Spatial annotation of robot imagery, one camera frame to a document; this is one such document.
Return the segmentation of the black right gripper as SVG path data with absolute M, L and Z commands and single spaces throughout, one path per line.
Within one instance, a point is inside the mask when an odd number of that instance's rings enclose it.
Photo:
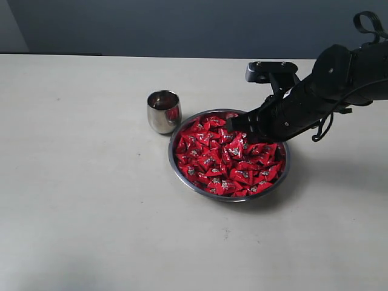
M 320 141 L 333 123 L 335 101 L 313 91 L 307 77 L 290 89 L 289 94 L 274 95 L 250 113 L 226 119 L 228 132 L 250 132 L 250 142 L 284 142 L 306 130 L 317 128 L 312 136 Z

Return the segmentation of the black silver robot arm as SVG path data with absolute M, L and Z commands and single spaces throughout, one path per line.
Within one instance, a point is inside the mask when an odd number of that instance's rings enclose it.
M 350 51 L 333 45 L 304 79 L 292 62 L 257 61 L 247 66 L 246 80 L 270 84 L 273 93 L 264 103 L 238 117 L 227 118 L 229 132 L 240 131 L 250 143 L 285 142 L 316 129 L 312 141 L 327 134 L 335 113 L 349 114 L 352 106 L 387 100 L 387 43 Z

